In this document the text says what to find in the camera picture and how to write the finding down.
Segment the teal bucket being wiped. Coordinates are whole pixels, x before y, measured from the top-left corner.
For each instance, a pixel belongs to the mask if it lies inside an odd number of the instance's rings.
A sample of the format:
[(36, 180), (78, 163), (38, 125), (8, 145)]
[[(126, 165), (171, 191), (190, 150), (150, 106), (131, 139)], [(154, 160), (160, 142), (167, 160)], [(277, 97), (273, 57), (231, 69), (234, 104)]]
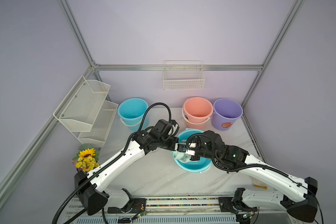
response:
[(122, 102), (117, 112), (123, 125), (137, 131), (147, 109), (148, 103), (145, 100), (132, 98)]

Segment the yellow object under right arm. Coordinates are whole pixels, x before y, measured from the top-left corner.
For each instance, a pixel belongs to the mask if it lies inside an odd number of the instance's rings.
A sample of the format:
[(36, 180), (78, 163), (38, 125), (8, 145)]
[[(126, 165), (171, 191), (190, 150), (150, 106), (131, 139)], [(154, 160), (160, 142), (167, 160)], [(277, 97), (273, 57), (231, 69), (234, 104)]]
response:
[(264, 184), (264, 183), (256, 183), (256, 182), (254, 182), (253, 185), (255, 187), (259, 187), (259, 188), (262, 188), (262, 189), (265, 189), (265, 190), (268, 189), (268, 186), (266, 184)]

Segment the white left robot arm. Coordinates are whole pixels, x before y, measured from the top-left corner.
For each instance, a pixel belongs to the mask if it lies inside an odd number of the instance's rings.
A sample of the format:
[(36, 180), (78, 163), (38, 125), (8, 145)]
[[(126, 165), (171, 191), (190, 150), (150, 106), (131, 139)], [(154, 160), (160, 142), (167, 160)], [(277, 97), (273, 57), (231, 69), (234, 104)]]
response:
[(125, 147), (102, 165), (87, 173), (79, 171), (74, 176), (75, 193), (89, 215), (100, 212), (105, 205), (129, 208), (131, 195), (126, 189), (111, 190), (109, 184), (133, 162), (157, 148), (174, 151), (178, 148), (175, 136), (179, 125), (175, 120), (159, 120), (155, 126), (132, 133)]

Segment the teal bucket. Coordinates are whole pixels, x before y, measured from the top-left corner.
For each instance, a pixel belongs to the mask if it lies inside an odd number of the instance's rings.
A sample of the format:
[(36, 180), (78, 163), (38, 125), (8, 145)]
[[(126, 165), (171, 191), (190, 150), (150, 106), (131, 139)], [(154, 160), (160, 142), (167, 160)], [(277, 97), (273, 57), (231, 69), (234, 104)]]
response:
[[(180, 143), (185, 143), (187, 139), (195, 133), (203, 133), (203, 131), (189, 128), (178, 134), (177, 137), (179, 138)], [(175, 159), (174, 161), (181, 169), (191, 173), (204, 173), (208, 171), (213, 165), (210, 159), (202, 157), (198, 161), (191, 161), (188, 163), (181, 163)]]

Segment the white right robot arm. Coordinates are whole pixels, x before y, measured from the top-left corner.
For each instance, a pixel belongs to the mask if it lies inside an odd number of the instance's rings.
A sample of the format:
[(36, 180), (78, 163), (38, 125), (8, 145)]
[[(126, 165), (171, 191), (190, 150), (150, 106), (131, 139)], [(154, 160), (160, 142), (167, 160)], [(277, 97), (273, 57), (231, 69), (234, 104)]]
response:
[(238, 146), (226, 145), (221, 136), (213, 131), (189, 136), (177, 150), (191, 155), (193, 159), (210, 159), (219, 170), (243, 173), (274, 189), (272, 192), (258, 193), (238, 188), (230, 203), (231, 212), (265, 207), (286, 211), (300, 221), (312, 223), (320, 211), (316, 198), (317, 180), (293, 177), (269, 166)]

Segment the mint green microfibre cloth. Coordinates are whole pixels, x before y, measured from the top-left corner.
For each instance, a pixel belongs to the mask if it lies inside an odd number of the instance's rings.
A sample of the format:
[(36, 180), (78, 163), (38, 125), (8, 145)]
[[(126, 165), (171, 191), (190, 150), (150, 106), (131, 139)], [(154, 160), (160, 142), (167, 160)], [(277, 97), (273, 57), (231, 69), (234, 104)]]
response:
[(192, 150), (188, 150), (183, 143), (177, 143), (175, 150), (171, 151), (173, 158), (181, 163), (191, 162)]

